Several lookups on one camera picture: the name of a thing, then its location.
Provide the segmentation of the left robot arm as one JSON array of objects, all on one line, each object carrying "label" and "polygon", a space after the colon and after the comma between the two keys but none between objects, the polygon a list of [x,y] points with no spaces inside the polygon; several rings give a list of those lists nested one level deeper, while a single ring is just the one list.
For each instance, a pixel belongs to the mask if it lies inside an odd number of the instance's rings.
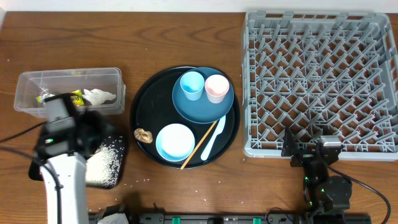
[{"label": "left robot arm", "polygon": [[120,178],[126,142],[117,127],[95,111],[56,121],[41,130],[35,158],[45,184],[48,223],[92,223],[86,189],[112,189]]}]

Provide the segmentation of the white tissue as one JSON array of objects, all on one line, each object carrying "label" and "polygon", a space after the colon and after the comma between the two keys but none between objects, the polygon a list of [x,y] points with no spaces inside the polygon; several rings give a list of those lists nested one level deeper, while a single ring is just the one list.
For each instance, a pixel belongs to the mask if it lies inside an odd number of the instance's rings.
[{"label": "white tissue", "polygon": [[89,101],[92,106],[98,106],[102,105],[105,101],[114,100],[116,98],[116,95],[99,89],[92,89],[92,90],[84,89],[83,98],[86,101]]}]

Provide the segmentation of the light blue cup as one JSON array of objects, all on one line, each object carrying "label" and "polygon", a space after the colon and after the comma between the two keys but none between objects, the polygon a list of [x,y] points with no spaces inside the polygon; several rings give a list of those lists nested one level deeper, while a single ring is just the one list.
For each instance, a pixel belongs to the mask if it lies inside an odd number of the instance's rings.
[{"label": "light blue cup", "polygon": [[187,72],[180,80],[181,89],[188,100],[199,100],[205,86],[205,79],[198,72]]}]

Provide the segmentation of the brown walnut shell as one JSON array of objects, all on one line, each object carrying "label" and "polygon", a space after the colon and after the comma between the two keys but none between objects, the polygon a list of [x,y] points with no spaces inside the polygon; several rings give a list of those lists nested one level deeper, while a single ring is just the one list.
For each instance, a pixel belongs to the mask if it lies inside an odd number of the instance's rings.
[{"label": "brown walnut shell", "polygon": [[150,144],[153,142],[153,135],[150,131],[145,131],[142,128],[137,128],[134,130],[134,137],[143,143]]}]

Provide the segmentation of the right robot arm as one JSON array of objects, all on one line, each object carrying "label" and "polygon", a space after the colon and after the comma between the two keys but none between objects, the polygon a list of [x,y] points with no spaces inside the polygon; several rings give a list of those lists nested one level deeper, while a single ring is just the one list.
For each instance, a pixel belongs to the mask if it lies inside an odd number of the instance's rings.
[{"label": "right robot arm", "polygon": [[338,161],[342,143],[337,136],[320,137],[311,149],[299,149],[293,133],[284,129],[282,157],[290,157],[291,167],[304,170],[303,197],[309,204],[292,223],[344,223],[344,211],[350,208],[352,182],[340,175],[329,175],[330,165]]}]

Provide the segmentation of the yellow snack wrapper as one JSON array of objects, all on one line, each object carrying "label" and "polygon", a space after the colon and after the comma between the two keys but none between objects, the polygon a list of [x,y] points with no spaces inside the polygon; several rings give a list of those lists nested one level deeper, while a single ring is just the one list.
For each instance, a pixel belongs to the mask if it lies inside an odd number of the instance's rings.
[{"label": "yellow snack wrapper", "polygon": [[[84,101],[83,101],[83,95],[81,90],[75,90],[73,92],[70,93],[71,94],[71,99],[74,105],[76,106],[83,106],[84,105]],[[39,96],[37,96],[35,99],[37,100],[38,103],[44,103],[44,99],[49,98],[49,97],[53,97],[55,96],[54,94],[51,93],[41,93]]]}]

